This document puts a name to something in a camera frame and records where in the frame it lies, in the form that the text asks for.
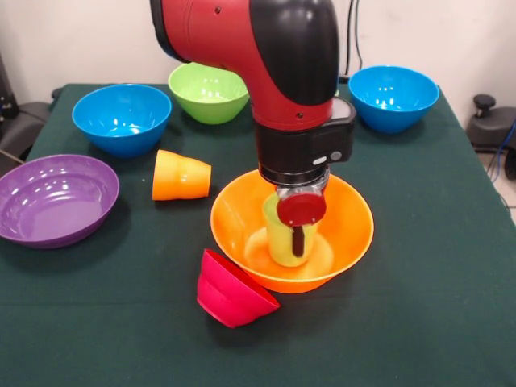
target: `yellow cup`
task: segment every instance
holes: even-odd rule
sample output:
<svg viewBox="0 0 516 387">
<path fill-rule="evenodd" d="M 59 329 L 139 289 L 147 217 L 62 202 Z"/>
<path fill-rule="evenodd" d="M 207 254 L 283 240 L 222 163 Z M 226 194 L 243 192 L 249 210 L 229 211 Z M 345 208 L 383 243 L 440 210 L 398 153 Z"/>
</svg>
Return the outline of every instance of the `yellow cup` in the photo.
<svg viewBox="0 0 516 387">
<path fill-rule="evenodd" d="M 305 235 L 302 256 L 295 256 L 292 251 L 293 229 L 281 222 L 277 216 L 277 203 L 280 198 L 277 194 L 271 195 L 264 204 L 265 224 L 268 237 L 268 251 L 271 258 L 281 266 L 295 268 L 304 264 L 312 252 L 314 237 L 318 223 L 303 226 Z"/>
<path fill-rule="evenodd" d="M 159 150 L 154 168 L 152 200 L 205 198 L 210 192 L 211 166 Z"/>
</svg>

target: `blue bowl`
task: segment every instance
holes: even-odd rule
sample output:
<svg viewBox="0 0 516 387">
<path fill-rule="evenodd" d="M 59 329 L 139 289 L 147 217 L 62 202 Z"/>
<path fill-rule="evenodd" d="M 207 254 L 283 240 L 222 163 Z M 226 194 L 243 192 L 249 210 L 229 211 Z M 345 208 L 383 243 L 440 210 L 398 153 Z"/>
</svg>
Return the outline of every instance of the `blue bowl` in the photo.
<svg viewBox="0 0 516 387">
<path fill-rule="evenodd" d="M 357 114 L 376 131 L 399 133 L 414 125 L 439 99 L 427 76 L 396 66 L 360 70 L 349 80 Z"/>
<path fill-rule="evenodd" d="M 103 151 L 129 158 L 150 152 L 170 120 L 167 94 L 146 85 L 113 85 L 83 97 L 73 122 Z"/>
</svg>

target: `black knob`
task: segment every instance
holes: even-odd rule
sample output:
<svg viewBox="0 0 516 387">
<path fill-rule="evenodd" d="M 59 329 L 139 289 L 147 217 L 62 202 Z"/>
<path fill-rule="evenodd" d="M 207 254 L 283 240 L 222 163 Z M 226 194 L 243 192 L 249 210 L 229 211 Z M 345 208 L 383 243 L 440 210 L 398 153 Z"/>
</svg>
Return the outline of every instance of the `black knob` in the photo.
<svg viewBox="0 0 516 387">
<path fill-rule="evenodd" d="M 496 105 L 497 100 L 488 94 L 478 94 L 473 98 L 473 102 L 475 102 L 475 106 L 479 110 L 479 113 L 484 114 Z"/>
</svg>

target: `orange bowl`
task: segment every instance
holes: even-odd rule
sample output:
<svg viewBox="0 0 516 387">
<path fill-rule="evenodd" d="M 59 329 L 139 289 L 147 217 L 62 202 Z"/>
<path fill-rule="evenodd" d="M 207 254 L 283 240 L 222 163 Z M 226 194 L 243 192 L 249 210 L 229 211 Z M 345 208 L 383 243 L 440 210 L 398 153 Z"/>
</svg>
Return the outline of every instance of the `orange bowl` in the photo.
<svg viewBox="0 0 516 387">
<path fill-rule="evenodd" d="M 312 257 L 297 268 L 276 264 L 268 254 L 264 202 L 274 186 L 255 170 L 228 184 L 211 209 L 211 231 L 224 254 L 252 279 L 278 293 L 316 289 L 353 266 L 372 242 L 374 224 L 366 201 L 330 175 L 327 213 L 319 224 Z"/>
</svg>

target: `purple bowl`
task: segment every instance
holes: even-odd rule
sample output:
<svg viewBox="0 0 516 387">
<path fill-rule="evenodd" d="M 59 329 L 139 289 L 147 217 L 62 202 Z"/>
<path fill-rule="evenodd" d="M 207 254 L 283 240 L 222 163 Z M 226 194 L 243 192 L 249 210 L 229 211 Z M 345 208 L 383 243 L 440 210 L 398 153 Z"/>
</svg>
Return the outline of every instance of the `purple bowl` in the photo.
<svg viewBox="0 0 516 387">
<path fill-rule="evenodd" d="M 30 248 L 62 248 L 106 219 L 119 195 L 113 169 L 88 156 L 30 161 L 0 178 L 0 236 Z"/>
</svg>

